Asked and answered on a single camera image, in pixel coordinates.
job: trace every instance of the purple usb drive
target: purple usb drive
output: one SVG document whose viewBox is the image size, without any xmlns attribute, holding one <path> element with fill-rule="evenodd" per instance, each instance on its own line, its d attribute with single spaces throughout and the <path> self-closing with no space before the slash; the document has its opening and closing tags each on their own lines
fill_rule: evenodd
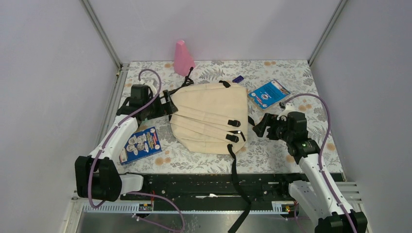
<svg viewBox="0 0 412 233">
<path fill-rule="evenodd" d="M 242 80 L 244 80 L 244 78 L 241 75 L 239 75 L 239 77 L 235 78 L 232 82 L 240 83 L 240 82 L 242 82 Z"/>
</svg>

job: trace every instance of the metal floor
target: metal floor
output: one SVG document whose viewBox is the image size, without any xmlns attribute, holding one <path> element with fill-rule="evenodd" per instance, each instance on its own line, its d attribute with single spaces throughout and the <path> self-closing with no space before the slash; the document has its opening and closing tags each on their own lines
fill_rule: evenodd
<svg viewBox="0 0 412 233">
<path fill-rule="evenodd" d="M 184 233 L 226 233 L 239 217 L 238 214 L 185 214 Z M 177 214 L 151 214 L 147 219 L 170 228 L 180 229 Z M 298 220 L 306 232 L 313 232 L 312 222 Z M 286 221 L 280 215 L 249 215 L 237 233 L 301 233 L 294 220 Z M 169 233 L 143 221 L 137 222 L 131 214 L 83 213 L 77 233 Z"/>
</svg>

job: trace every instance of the white wall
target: white wall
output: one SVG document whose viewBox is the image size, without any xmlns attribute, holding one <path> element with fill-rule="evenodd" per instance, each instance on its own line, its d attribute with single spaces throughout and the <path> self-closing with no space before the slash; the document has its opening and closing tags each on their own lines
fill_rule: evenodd
<svg viewBox="0 0 412 233">
<path fill-rule="evenodd" d="M 412 2 L 349 1 L 312 66 L 374 233 L 412 232 Z"/>
<path fill-rule="evenodd" d="M 0 4 L 0 232 L 55 233 L 116 68 L 78 0 Z"/>
<path fill-rule="evenodd" d="M 308 59 L 339 0 L 90 0 L 122 60 Z"/>
</svg>

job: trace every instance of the metal frame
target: metal frame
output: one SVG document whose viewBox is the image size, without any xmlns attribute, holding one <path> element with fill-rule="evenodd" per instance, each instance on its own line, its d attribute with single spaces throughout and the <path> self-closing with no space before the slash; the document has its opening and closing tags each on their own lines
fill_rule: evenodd
<svg viewBox="0 0 412 233">
<path fill-rule="evenodd" d="M 109 38 L 107 37 L 106 33 L 103 30 L 103 27 L 101 25 L 101 23 L 99 22 L 99 19 L 96 16 L 96 13 L 94 13 L 93 7 L 91 6 L 89 0 L 80 0 L 80 2 L 82 3 L 83 7 L 85 8 L 87 14 L 90 17 L 91 22 L 93 23 L 93 26 L 96 28 L 100 38 L 103 41 L 103 44 L 106 46 L 110 57 L 112 58 L 113 62 L 115 63 L 115 65 L 117 66 L 117 68 L 121 68 L 121 61 L 119 59 L 119 57 L 116 54 L 115 49 L 113 48 L 112 44 L 110 43 Z"/>
<path fill-rule="evenodd" d="M 322 45 L 324 44 L 326 38 L 329 36 L 329 33 L 332 30 L 333 26 L 335 26 L 336 21 L 338 20 L 339 16 L 341 15 L 341 12 L 342 12 L 343 8 L 346 6 L 348 1 L 349 0 L 341 0 L 339 2 L 338 6 L 335 9 L 335 12 L 333 12 L 332 17 L 329 20 L 329 23 L 327 24 L 325 30 L 322 33 L 321 38 L 319 39 L 318 43 L 316 44 L 316 47 L 313 50 L 312 54 L 310 55 L 310 58 L 308 59 L 309 66 L 312 66 L 313 61 L 315 60 L 316 56 L 319 53 L 319 50 L 321 49 Z"/>
<path fill-rule="evenodd" d="M 113 85 L 113 89 L 110 93 L 110 100 L 104 114 L 104 120 L 97 137 L 96 146 L 101 142 L 101 140 L 109 130 L 109 127 L 113 124 L 115 120 L 116 111 L 119 108 L 121 94 L 123 92 L 124 84 L 126 82 L 129 67 L 130 63 L 123 64 L 123 66 L 121 67 L 121 71 L 119 73 L 119 77 Z"/>
<path fill-rule="evenodd" d="M 365 213 L 363 202 L 355 182 L 336 182 L 339 190 L 343 193 L 348 202 L 352 205 L 355 211 L 363 211 Z M 62 233 L 76 233 L 79 223 L 82 219 L 83 213 L 123 213 L 130 214 L 135 212 L 136 206 L 145 201 L 130 201 L 117 200 L 116 202 L 108 202 L 103 204 L 98 209 L 92 209 L 88 200 L 85 198 L 78 198 L 77 193 L 73 193 L 72 201 L 70 202 L 70 211 L 68 212 Z M 282 204 L 293 204 L 292 201 L 274 201 L 273 211 L 251 211 L 250 214 L 257 215 L 277 215 L 281 214 L 276 208 Z M 182 211 L 183 214 L 239 214 L 242 211 Z M 176 211 L 155 211 L 157 214 L 177 214 Z M 367 227 L 367 233 L 372 233 L 370 225 Z"/>
</svg>

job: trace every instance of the wire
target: wire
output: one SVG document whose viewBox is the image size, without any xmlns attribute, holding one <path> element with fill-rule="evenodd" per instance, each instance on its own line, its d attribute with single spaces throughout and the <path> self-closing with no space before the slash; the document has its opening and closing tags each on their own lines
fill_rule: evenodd
<svg viewBox="0 0 412 233">
<path fill-rule="evenodd" d="M 300 229 L 303 233 L 306 233 L 306 231 L 303 229 L 303 227 L 299 224 L 299 221 L 297 220 L 296 210 L 297 210 L 297 207 L 298 207 L 298 206 L 299 206 L 299 204 L 296 203 L 296 205 L 295 205 L 295 210 L 293 211 L 293 216 L 294 216 L 294 219 L 295 219 L 296 224 L 297 224 L 297 226 L 299 227 L 299 229 Z"/>
<path fill-rule="evenodd" d="M 153 200 L 154 200 L 155 198 L 154 197 L 151 197 L 150 198 L 150 204 L 152 205 L 152 208 L 153 208 Z"/>
<path fill-rule="evenodd" d="M 145 222 L 154 224 L 154 225 L 156 225 L 156 226 L 158 226 L 158 227 L 161 227 L 161 228 L 163 228 L 163 229 L 166 229 L 166 230 L 172 231 L 172 232 L 183 232 L 183 231 L 185 230 L 186 222 L 185 222 L 185 220 L 184 220 L 184 218 L 183 218 L 183 214 L 182 214 L 182 212 L 179 210 L 179 208 L 178 208 L 171 200 L 169 200 L 169 199 L 167 199 L 167 198 L 165 198 L 165 197 L 159 196 L 159 195 L 149 194 L 149 193 L 129 192 L 128 194 L 135 194 L 135 195 L 142 195 L 142 196 L 160 198 L 160 199 L 162 199 L 162 200 L 167 201 L 167 202 L 168 202 L 169 204 L 171 204 L 171 205 L 177 210 L 177 212 L 179 213 L 180 218 L 182 219 L 182 228 L 181 228 L 180 230 L 175 230 L 175 229 L 172 229 L 172 228 L 163 226 L 163 225 L 161 225 L 161 224 L 159 224 L 159 223 L 157 223 L 157 222 L 153 222 L 153 221 L 147 220 L 147 219 L 145 219 L 145 218 L 139 218 L 139 217 L 136 217 L 136 216 L 135 216 L 135 218 L 137 218 L 138 220 L 142 220 L 142 221 L 145 221 Z"/>
<path fill-rule="evenodd" d="M 99 207 L 100 207 L 101 205 L 103 205 L 103 203 L 104 203 L 104 200 L 102 200 L 99 204 L 95 205 L 95 204 L 93 203 L 93 198 L 92 198 L 92 196 L 91 196 L 91 187 L 92 187 L 92 180 L 93 180 L 93 171 L 94 171 L 94 168 L 96 167 L 96 163 L 97 163 L 98 158 L 99 158 L 100 155 L 103 153 L 103 150 L 104 150 L 104 148 L 106 147 L 108 141 L 111 139 L 111 137 L 112 137 L 113 134 L 116 132 L 116 130 L 120 127 L 120 125 L 121 125 L 122 123 L 124 123 L 125 121 L 127 121 L 129 118 L 133 117 L 135 114 L 137 114 L 137 113 L 139 113 L 140 111 L 142 111 L 143 109 L 147 108 L 150 104 L 152 104 L 152 103 L 154 102 L 154 100 L 159 96 L 160 90 L 162 89 L 162 80 L 161 80 L 159 74 L 156 73 L 156 71 L 154 71 L 154 70 L 152 70 L 152 69 L 143 69 L 143 70 L 139 73 L 139 76 L 138 76 L 139 81 L 140 81 L 141 74 L 142 74 L 143 72 L 145 72 L 145 71 L 150 71 L 150 72 L 154 73 L 154 74 L 157 76 L 157 78 L 159 79 L 159 88 L 158 88 L 158 90 L 157 90 L 156 95 L 155 95 L 149 102 L 147 102 L 147 104 L 143 105 L 141 108 L 137 109 L 136 111 L 134 111 L 134 112 L 132 112 L 131 114 L 129 114 L 128 116 L 126 116 L 123 120 L 121 120 L 121 121 L 118 123 L 117 126 L 115 126 L 115 127 L 112 129 L 112 131 L 109 133 L 109 135 L 108 135 L 108 136 L 106 137 L 106 139 L 104 140 L 104 142 L 103 142 L 103 144 L 102 144 L 102 148 L 97 152 L 96 157 L 94 158 L 93 163 L 92 163 L 91 168 L 90 168 L 90 173 L 89 173 L 89 178 L 88 178 L 88 184 L 87 184 L 87 197 L 88 197 L 90 206 L 93 207 L 93 208 L 99 208 Z M 141 219 L 142 219 L 143 221 L 152 223 L 152 224 L 154 224 L 154 225 L 156 225 L 156 226 L 162 227 L 162 228 L 167 229 L 167 230 L 169 230 L 169 231 L 182 232 L 182 231 L 184 230 L 184 228 L 185 228 L 185 221 L 184 221 L 184 219 L 183 219 L 182 213 L 181 213 L 180 210 L 177 208 L 177 206 L 176 206 L 173 202 L 171 202 L 170 200 L 168 200 L 167 198 L 164 198 L 164 197 L 158 196 L 158 195 L 146 194 L 146 193 L 140 193 L 140 192 L 130 192 L 129 194 L 136 194 L 136 195 L 143 195 L 143 196 L 155 197 L 155 198 L 160 198 L 160 199 L 163 199 L 163 200 L 169 202 L 169 203 L 172 204 L 172 206 L 179 212 L 180 217 L 182 218 L 182 225 L 183 225 L 182 230 L 179 230 L 179 231 L 173 230 L 173 229 L 170 229 L 170 228 L 168 228 L 168 227 L 165 227 L 165 226 L 163 226 L 163 225 L 161 225 L 161 224 L 159 224 L 159 223 L 155 223 L 155 222 L 152 222 L 152 221 L 143 219 L 143 218 L 141 218 Z"/>
<path fill-rule="evenodd" d="M 323 171 L 323 165 L 322 165 L 322 152 L 323 152 L 323 149 L 325 148 L 326 140 L 327 140 L 327 138 L 329 137 L 329 134 L 330 134 L 330 125 L 331 125 L 331 123 L 330 123 L 330 112 L 329 112 L 329 108 L 328 108 L 326 102 L 325 102 L 321 97 L 319 97 L 319 96 L 317 96 L 317 95 L 314 95 L 314 94 L 310 94 L 310 93 L 297 94 L 297 95 L 292 96 L 292 97 L 290 97 L 289 99 L 285 100 L 284 103 L 288 103 L 288 102 L 291 101 L 292 99 L 294 99 L 294 98 L 296 98 L 296 97 L 299 97 L 299 96 L 312 96 L 312 97 L 315 97 L 315 98 L 317 98 L 318 100 L 320 100 L 320 101 L 322 102 L 323 106 L 325 107 L 326 116 L 327 116 L 327 130 L 326 130 L 325 138 L 323 139 L 323 142 L 322 142 L 321 149 L 320 149 L 320 151 L 319 151 L 318 163 L 319 163 L 319 167 L 320 167 L 320 169 L 321 169 L 321 171 L 322 171 L 322 172 L 321 172 L 321 173 L 322 173 L 322 176 L 323 176 L 323 178 L 324 178 L 324 180 L 325 180 L 325 182 L 326 182 L 326 184 L 327 184 L 330 192 L 332 193 L 332 195 L 333 195 L 333 197 L 335 198 L 336 202 L 341 204 L 342 202 L 341 202 L 341 200 L 339 199 L 338 195 L 335 193 L 335 190 L 333 190 L 332 185 L 330 184 L 330 181 L 329 181 L 329 179 L 327 178 L 325 171 Z M 340 207 L 341 207 L 342 211 L 344 212 L 345 216 L 347 217 L 347 219 L 348 219 L 348 221 L 349 221 L 349 225 L 350 225 L 350 227 L 352 228 L 352 231 L 353 231 L 354 233 L 357 233 L 356 227 L 355 227 L 352 219 L 350 218 L 348 211 L 345 209 L 345 207 L 344 207 L 342 204 L 340 205 Z"/>
</svg>

